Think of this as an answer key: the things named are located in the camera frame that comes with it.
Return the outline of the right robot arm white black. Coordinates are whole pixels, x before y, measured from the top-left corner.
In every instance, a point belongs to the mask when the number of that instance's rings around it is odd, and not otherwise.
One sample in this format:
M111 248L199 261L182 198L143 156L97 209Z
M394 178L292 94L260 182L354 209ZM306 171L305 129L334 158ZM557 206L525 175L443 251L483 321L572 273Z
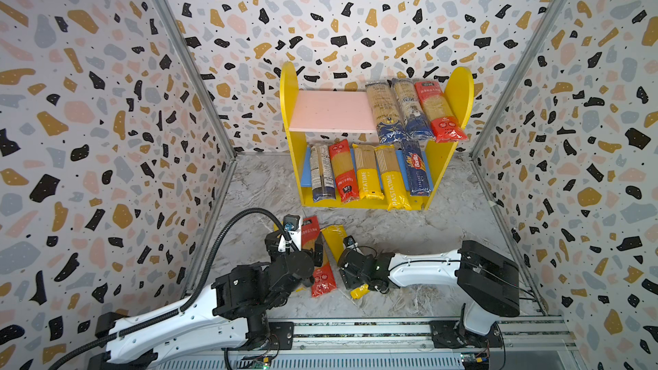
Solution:
M497 322L520 315L519 267L476 241L465 240L459 249L434 255L365 255L348 236L337 266L349 291L387 294L413 285L445 285L464 291L470 301L458 320L430 323L436 349L497 347L502 343L501 336L492 334Z

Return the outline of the clear label spaghetti bag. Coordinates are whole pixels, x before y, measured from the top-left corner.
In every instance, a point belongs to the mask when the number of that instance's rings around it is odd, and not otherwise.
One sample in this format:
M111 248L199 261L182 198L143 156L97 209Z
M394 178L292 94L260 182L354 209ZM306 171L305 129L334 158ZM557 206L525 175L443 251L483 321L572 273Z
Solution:
M313 202L335 200L335 180L328 145L314 144L310 147L309 165Z

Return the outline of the yellow Pastatime bag large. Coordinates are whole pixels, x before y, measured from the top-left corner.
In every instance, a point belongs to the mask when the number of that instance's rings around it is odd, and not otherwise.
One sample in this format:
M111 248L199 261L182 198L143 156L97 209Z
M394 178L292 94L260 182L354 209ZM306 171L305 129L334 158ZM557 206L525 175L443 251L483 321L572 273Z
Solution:
M356 179L361 200L384 200L375 157L375 148L370 145L353 144Z

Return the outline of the blue Barilla spaghetti box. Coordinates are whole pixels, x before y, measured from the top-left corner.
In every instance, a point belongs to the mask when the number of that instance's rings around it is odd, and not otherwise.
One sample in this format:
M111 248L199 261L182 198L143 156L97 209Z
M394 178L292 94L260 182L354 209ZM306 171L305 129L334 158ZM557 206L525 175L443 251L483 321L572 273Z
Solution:
M432 189L419 143L415 140L403 140L401 152L408 192L411 196L430 197Z

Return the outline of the blue portrait spaghetti bag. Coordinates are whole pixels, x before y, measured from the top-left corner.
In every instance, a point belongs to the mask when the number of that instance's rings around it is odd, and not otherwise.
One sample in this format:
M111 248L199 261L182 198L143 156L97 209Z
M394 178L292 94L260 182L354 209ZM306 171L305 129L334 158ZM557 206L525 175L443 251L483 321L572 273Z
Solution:
M434 134L418 99L413 81L392 79L392 90L399 102L406 134L413 140L432 140Z

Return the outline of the red yellow spaghetti bag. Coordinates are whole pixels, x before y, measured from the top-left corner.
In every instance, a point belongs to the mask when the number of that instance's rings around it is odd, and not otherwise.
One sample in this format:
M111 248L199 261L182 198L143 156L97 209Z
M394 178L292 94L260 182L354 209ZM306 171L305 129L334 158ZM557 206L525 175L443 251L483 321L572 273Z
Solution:
M337 192L343 204L360 199L356 173L347 140L330 145L330 161Z

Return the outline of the blue yellow spaghetti bag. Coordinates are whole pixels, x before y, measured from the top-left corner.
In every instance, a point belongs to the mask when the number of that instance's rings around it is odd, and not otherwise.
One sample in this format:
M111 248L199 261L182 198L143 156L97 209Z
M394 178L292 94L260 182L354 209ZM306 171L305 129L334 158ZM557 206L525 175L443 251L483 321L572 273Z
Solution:
M366 85L366 94L373 114L380 144L392 145L407 139L396 96L387 82Z

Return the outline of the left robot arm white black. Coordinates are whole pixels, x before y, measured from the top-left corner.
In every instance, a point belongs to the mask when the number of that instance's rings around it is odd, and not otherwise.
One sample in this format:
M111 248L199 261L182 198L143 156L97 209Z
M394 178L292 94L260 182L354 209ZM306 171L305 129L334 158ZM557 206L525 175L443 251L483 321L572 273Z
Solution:
M91 369L148 369L208 349L260 349L275 339L269 310L284 306L300 286L315 282L320 246L289 253L275 250L268 263L234 267L191 296L152 313L127 317L109 313L97 337L114 336Z

